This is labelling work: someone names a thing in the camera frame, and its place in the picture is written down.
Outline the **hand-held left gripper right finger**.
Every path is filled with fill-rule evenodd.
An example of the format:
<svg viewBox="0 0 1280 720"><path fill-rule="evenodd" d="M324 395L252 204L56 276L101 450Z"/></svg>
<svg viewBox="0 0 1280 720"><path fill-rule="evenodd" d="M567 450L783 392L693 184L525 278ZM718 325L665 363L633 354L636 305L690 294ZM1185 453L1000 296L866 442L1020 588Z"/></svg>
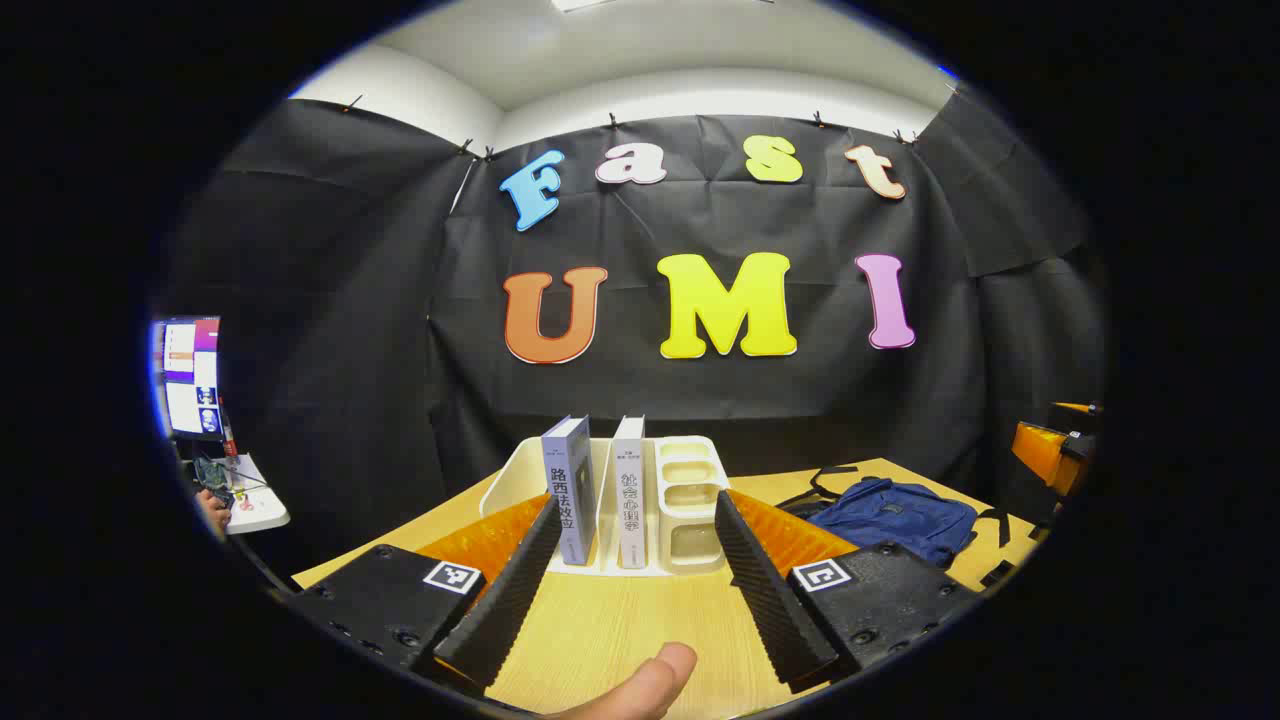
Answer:
<svg viewBox="0 0 1280 720"><path fill-rule="evenodd" d="M888 662L980 593L904 546L856 547L736 489L716 534L778 680L794 692Z"/></svg>

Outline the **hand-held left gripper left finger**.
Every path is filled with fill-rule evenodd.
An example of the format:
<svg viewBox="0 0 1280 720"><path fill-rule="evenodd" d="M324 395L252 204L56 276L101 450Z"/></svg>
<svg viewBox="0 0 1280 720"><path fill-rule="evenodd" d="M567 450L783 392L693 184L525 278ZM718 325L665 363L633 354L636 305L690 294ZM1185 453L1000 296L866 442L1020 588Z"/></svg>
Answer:
<svg viewBox="0 0 1280 720"><path fill-rule="evenodd" d="M291 610L376 662L481 697L559 541L559 505L539 495L416 551L376 544L291 596Z"/></svg>

